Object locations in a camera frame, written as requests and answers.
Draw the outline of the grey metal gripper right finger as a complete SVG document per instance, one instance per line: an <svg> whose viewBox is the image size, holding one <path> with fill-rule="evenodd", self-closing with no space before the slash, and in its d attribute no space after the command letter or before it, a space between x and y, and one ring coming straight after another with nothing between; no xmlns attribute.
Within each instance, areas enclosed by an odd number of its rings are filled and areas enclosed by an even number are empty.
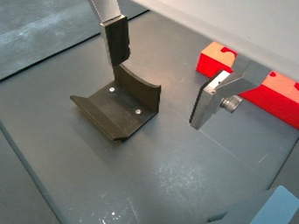
<svg viewBox="0 0 299 224"><path fill-rule="evenodd" d="M191 126L197 130L219 109L232 113L241 102L239 94L259 87L269 72L269 68L245 56L237 56L232 72L220 70L200 87L191 112Z"/></svg>

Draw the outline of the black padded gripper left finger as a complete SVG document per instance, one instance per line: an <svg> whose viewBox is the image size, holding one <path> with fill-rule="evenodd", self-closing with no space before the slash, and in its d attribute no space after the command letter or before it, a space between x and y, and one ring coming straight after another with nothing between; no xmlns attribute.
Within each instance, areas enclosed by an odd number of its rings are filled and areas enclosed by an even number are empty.
<svg viewBox="0 0 299 224"><path fill-rule="evenodd" d="M120 12L117 0L88 0L88 4L99 20L109 63L115 67L128 59L131 53L127 16Z"/></svg>

